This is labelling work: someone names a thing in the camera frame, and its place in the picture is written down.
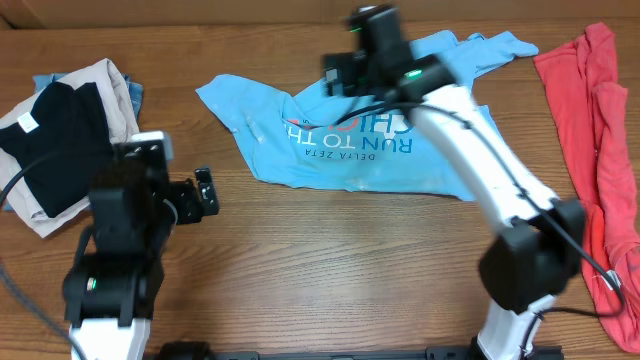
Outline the light blue printed t-shirt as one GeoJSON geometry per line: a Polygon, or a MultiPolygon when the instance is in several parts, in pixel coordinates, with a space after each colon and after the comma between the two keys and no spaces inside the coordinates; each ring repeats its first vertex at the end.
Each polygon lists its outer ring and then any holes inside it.
{"type": "Polygon", "coordinates": [[[196,92],[231,132],[259,181],[473,198],[448,160],[399,112],[338,121],[349,109],[372,104],[369,96],[328,96],[322,81],[292,96],[230,74],[216,76],[196,92]]]}

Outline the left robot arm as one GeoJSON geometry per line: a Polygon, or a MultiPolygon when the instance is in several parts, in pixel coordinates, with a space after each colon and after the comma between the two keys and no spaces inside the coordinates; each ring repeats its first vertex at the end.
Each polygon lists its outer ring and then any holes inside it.
{"type": "Polygon", "coordinates": [[[208,167],[172,181],[160,140],[119,143],[89,187],[93,222],[63,282],[74,359],[141,359],[174,228],[220,210],[208,167]]]}

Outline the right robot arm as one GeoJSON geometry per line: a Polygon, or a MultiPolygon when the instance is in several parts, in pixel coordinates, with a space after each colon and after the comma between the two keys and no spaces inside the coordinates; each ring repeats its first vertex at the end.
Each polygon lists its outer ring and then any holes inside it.
{"type": "Polygon", "coordinates": [[[495,240],[479,262],[491,301],[468,346],[436,346],[429,359],[561,359],[558,346],[533,343],[557,296],[582,262],[585,212],[562,201],[531,173],[488,125],[471,90],[440,55],[416,57],[395,7],[354,10],[352,53],[324,57],[331,95],[372,95],[378,109],[397,109],[450,162],[483,209],[495,240]]]}

